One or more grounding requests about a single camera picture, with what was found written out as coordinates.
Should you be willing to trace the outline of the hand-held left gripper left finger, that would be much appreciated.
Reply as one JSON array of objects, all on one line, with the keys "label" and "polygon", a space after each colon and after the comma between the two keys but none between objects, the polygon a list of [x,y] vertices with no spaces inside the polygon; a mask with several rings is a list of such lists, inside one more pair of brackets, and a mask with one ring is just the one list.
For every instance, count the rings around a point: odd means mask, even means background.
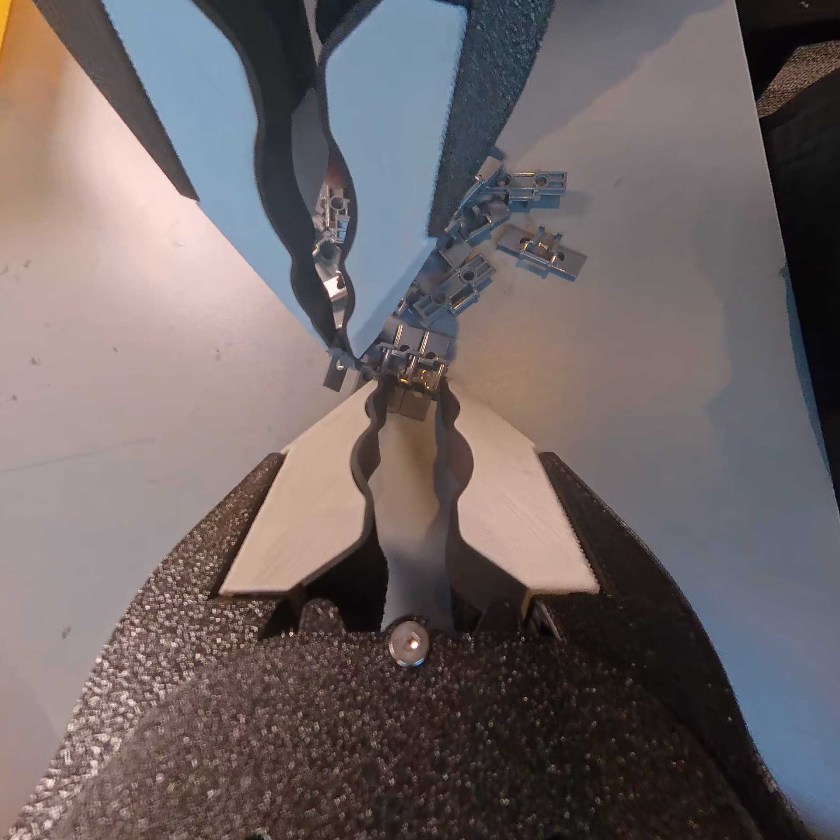
[{"label": "hand-held left gripper left finger", "polygon": [[276,477],[218,595],[280,600],[299,617],[312,599],[339,608],[351,631],[384,615],[384,553],[370,478],[380,464],[384,385],[369,381],[282,452]]}]

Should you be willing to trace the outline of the grey desk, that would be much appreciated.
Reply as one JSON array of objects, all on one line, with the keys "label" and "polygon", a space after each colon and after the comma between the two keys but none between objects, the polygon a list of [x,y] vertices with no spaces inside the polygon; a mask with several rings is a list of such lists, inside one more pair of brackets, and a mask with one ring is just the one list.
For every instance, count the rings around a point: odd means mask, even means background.
[{"label": "grey desk", "polygon": [[[657,554],[838,836],[838,516],[734,2],[560,2],[500,139],[574,283],[501,261],[455,378]],[[324,357],[30,2],[2,56],[2,834],[135,592],[333,408]]]}]

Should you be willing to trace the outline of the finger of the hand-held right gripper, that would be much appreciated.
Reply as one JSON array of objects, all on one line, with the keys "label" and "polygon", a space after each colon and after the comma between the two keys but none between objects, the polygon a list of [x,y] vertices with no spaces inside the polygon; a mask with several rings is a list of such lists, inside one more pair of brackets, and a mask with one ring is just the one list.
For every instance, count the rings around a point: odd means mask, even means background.
[{"label": "finger of the hand-held right gripper", "polygon": [[429,218],[467,22],[455,3],[358,2],[323,45],[329,129],[354,195],[343,266],[358,358],[436,244]]},{"label": "finger of the hand-held right gripper", "polygon": [[104,5],[205,215],[306,329],[348,350],[312,255],[329,146],[305,4]]}]

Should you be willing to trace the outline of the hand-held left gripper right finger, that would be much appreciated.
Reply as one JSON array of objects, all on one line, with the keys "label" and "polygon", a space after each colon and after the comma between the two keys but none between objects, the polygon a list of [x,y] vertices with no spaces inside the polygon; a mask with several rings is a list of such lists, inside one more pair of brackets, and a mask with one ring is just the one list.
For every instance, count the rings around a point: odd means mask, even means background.
[{"label": "hand-held left gripper right finger", "polygon": [[442,385],[439,413],[456,482],[446,545],[455,628],[480,630],[498,603],[522,620],[535,597],[599,594],[533,441],[457,384]]}]

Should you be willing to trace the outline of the small grey track link cluster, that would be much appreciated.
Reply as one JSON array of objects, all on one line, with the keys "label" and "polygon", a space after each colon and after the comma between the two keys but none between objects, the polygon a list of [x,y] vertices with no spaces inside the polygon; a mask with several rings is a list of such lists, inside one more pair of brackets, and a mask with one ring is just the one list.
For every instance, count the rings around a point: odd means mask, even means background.
[{"label": "small grey track link cluster", "polygon": [[[542,274],[574,280],[586,260],[582,253],[565,245],[560,233],[553,234],[545,226],[530,233],[511,222],[514,214],[555,206],[565,194],[566,179],[567,174],[560,171],[511,172],[499,154],[487,157],[395,315],[411,312],[422,324],[429,325],[448,312],[459,315],[476,303],[495,269],[475,251],[498,230],[498,249]],[[350,224],[347,191],[323,184],[312,221],[316,231],[315,266],[331,299],[337,326],[341,326],[348,297],[340,270]]]}]

